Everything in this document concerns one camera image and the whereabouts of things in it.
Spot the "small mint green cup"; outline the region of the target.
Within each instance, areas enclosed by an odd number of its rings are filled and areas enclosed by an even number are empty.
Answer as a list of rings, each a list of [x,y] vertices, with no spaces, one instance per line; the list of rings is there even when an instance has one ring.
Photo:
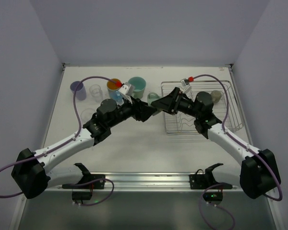
[[[147,95],[147,103],[149,106],[151,105],[152,102],[159,100],[159,99],[160,99],[160,96],[155,92],[150,92]]]

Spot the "blue cup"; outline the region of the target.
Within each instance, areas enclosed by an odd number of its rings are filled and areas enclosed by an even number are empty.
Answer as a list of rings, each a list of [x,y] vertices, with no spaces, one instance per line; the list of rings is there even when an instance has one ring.
[[[108,94],[111,99],[113,99],[117,104],[122,104],[122,96],[119,93],[119,88],[121,86],[121,81],[119,79],[111,79],[107,82]]]

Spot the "large green cup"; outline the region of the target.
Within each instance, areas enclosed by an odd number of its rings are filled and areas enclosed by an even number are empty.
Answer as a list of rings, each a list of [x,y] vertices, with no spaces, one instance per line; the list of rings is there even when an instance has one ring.
[[[141,77],[132,77],[128,80],[128,83],[135,87],[133,98],[142,99],[146,88],[146,80]]]

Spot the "beige cup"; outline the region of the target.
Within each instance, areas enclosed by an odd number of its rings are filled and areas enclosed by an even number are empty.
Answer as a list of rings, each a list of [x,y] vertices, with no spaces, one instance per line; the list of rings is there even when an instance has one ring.
[[[217,104],[222,98],[222,92],[218,90],[211,91],[211,97],[214,104]]]

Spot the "clear plastic cup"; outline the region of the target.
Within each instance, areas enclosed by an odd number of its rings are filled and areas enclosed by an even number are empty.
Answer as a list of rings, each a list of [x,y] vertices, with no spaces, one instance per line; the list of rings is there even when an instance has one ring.
[[[92,108],[88,108],[88,109],[83,110],[81,113],[81,121],[83,123],[88,122],[92,118],[92,116],[95,112],[96,111]]]
[[[89,88],[89,92],[95,102],[100,103],[103,101],[103,92],[98,84],[94,84]]]

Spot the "purple plastic cup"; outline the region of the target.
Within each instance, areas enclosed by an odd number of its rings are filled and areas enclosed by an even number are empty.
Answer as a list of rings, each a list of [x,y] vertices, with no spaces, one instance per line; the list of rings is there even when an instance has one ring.
[[[70,85],[70,90],[75,94],[77,100],[84,101],[86,99],[86,89],[82,82],[74,81]]]

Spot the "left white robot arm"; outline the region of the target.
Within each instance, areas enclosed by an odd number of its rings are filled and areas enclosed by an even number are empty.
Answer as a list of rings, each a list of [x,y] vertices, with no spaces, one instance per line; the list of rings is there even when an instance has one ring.
[[[11,176],[28,199],[37,197],[51,186],[77,184],[88,175],[82,164],[74,164],[62,176],[55,176],[53,170],[74,154],[104,141],[110,136],[111,128],[119,123],[130,117],[145,122],[156,111],[140,99],[124,101],[122,105],[117,105],[113,99],[105,99],[92,118],[74,134],[43,149],[22,150]]]

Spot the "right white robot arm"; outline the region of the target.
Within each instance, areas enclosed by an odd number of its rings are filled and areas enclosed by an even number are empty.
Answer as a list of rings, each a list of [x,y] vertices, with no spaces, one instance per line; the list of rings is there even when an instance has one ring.
[[[210,179],[217,183],[238,186],[252,199],[277,188],[279,197],[276,200],[282,200],[281,179],[273,152],[250,145],[226,128],[213,114],[211,94],[199,92],[195,99],[191,100],[176,87],[167,96],[151,102],[151,106],[171,115],[181,112],[194,117],[197,132],[219,145],[240,166],[239,170],[233,171],[206,169]]]

